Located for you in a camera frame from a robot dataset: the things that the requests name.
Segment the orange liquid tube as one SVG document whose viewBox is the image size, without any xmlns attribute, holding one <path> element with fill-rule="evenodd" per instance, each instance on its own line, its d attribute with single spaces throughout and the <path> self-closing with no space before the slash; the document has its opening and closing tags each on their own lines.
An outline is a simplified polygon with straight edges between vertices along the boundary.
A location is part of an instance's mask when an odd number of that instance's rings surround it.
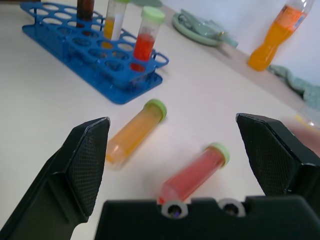
<svg viewBox="0 0 320 240">
<path fill-rule="evenodd" d="M 108 141 L 106 163 L 114 170 L 121 169 L 166 115 L 167 108 L 162 101 L 155 98 L 149 100 L 143 109 Z"/>
</svg>

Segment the teal knitted cloth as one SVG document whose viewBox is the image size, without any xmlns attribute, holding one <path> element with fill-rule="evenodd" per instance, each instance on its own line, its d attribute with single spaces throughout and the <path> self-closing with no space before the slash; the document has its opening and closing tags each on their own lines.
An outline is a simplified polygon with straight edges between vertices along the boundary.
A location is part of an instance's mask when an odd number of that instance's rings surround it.
<svg viewBox="0 0 320 240">
<path fill-rule="evenodd" d="M 269 65 L 267 71 L 279 78 L 311 108 L 320 111 L 320 85 L 314 85 L 280 65 Z"/>
</svg>

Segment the pale green plate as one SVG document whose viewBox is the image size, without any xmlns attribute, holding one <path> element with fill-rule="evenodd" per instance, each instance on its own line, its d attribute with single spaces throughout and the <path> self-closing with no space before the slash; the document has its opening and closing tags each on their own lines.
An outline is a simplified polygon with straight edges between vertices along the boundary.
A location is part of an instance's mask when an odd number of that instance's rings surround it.
<svg viewBox="0 0 320 240">
<path fill-rule="evenodd" d="M 221 40 L 216 40 L 212 38 L 207 38 L 202 35 L 199 35 L 198 33 L 190 30 L 184 25 L 184 18 L 182 17 L 182 14 L 175 13 L 172 17 L 171 23 L 173 27 L 184 37 L 187 39 L 190 39 L 198 44 L 210 46 L 210 47 L 217 47 L 221 45 L 223 42 Z"/>
</svg>

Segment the blue test tube rack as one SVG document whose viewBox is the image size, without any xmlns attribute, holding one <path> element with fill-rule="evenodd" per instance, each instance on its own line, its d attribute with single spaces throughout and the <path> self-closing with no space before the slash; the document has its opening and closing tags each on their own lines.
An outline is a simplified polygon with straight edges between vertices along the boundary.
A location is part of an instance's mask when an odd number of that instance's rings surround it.
<svg viewBox="0 0 320 240">
<path fill-rule="evenodd" d="M 119 40 L 108 40 L 98 12 L 83 21 L 71 5 L 29 1 L 20 8 L 34 18 L 22 31 L 111 102 L 126 104 L 162 83 L 156 71 L 169 59 L 153 49 L 148 61 L 137 60 L 136 37 L 122 29 Z"/>
</svg>

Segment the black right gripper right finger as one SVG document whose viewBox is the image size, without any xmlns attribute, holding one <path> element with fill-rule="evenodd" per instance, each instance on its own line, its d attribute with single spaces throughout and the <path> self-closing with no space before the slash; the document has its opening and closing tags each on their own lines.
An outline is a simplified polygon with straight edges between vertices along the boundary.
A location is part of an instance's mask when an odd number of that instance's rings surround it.
<svg viewBox="0 0 320 240">
<path fill-rule="evenodd" d="M 320 197 L 320 157 L 279 120 L 236 115 L 249 165 L 266 195 Z"/>
</svg>

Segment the orange soda plastic bottle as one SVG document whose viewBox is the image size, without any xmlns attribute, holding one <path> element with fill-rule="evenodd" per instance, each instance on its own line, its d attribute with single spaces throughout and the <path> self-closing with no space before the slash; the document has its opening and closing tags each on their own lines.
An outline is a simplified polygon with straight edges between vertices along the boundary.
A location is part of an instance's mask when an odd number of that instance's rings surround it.
<svg viewBox="0 0 320 240">
<path fill-rule="evenodd" d="M 272 62 L 281 44 L 289 39 L 311 11 L 315 0 L 287 0 L 264 38 L 263 43 L 253 51 L 248 66 L 262 72 Z"/>
</svg>

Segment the red liquid tube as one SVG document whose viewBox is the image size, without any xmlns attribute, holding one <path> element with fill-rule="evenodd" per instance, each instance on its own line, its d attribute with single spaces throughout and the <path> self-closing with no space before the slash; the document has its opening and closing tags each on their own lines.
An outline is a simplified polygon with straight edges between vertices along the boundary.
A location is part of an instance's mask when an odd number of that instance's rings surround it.
<svg viewBox="0 0 320 240">
<path fill-rule="evenodd" d="M 165 181 L 160 189 L 158 202 L 185 201 L 211 175 L 230 160 L 229 150 L 221 143 L 208 145 L 196 159 Z"/>
<path fill-rule="evenodd" d="M 156 7 L 144 6 L 141 11 L 141 24 L 135 42 L 133 56 L 139 61 L 148 61 L 158 35 L 165 21 L 165 13 Z"/>
</svg>

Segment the dark brown tube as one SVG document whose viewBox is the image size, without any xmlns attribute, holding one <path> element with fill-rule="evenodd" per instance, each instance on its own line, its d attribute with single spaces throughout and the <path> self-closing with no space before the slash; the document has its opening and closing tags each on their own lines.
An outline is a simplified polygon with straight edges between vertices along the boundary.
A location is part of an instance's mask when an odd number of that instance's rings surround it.
<svg viewBox="0 0 320 240">
<path fill-rule="evenodd" d="M 95 0 L 77 0 L 76 17 L 78 20 L 91 22 Z"/>
</svg>

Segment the orange tube with white label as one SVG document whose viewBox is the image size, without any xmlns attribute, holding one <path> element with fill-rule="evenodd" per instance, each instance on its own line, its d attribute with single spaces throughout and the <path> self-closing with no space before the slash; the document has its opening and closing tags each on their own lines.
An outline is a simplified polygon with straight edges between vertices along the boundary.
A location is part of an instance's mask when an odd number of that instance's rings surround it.
<svg viewBox="0 0 320 240">
<path fill-rule="evenodd" d="M 129 2 L 130 0 L 108 0 L 103 32 L 105 38 L 111 41 L 119 40 Z"/>
</svg>

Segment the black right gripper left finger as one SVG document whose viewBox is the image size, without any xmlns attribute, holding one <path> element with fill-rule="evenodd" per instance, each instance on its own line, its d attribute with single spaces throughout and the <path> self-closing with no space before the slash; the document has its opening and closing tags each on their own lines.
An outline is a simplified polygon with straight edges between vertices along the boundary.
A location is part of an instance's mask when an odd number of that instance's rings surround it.
<svg viewBox="0 0 320 240">
<path fill-rule="evenodd" d="M 109 117 L 74 127 L 0 230 L 0 240 L 70 240 L 92 215 L 105 166 Z"/>
</svg>

